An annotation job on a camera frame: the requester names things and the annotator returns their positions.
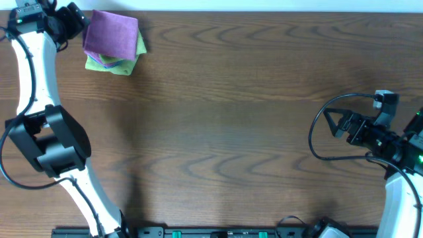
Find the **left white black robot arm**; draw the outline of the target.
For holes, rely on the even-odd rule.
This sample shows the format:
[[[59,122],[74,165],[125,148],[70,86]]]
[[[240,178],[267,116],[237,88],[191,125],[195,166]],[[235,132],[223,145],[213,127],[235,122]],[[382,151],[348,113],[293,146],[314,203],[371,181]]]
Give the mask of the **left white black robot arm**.
[[[12,185],[44,190],[61,185],[89,226],[89,237],[131,237],[120,210],[106,195],[91,163],[89,137],[62,107],[56,79],[56,55],[90,21],[74,3],[58,9],[56,1],[17,1],[5,38],[11,42],[19,65],[17,115],[5,122],[1,141],[10,138],[32,168],[53,182],[30,186],[1,172]]]

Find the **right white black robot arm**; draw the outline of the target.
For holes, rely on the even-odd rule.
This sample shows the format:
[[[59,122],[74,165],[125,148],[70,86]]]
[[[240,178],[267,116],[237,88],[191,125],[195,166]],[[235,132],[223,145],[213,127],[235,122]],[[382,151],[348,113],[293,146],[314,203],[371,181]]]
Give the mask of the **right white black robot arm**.
[[[324,115],[334,137],[348,133],[346,142],[369,150],[368,155],[323,157],[313,148],[313,130]],[[386,164],[385,205],[377,237],[422,236],[422,111],[419,110],[399,136],[377,118],[351,110],[321,108],[311,124],[309,149],[322,161],[367,160]]]

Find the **purple microfiber cloth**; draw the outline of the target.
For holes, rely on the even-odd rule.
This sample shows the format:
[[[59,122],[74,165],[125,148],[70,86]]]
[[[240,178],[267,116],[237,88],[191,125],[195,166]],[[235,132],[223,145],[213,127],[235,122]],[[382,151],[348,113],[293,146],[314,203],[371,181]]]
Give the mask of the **purple microfiber cloth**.
[[[138,20],[133,17],[93,10],[83,49],[90,53],[134,60],[138,30]]]

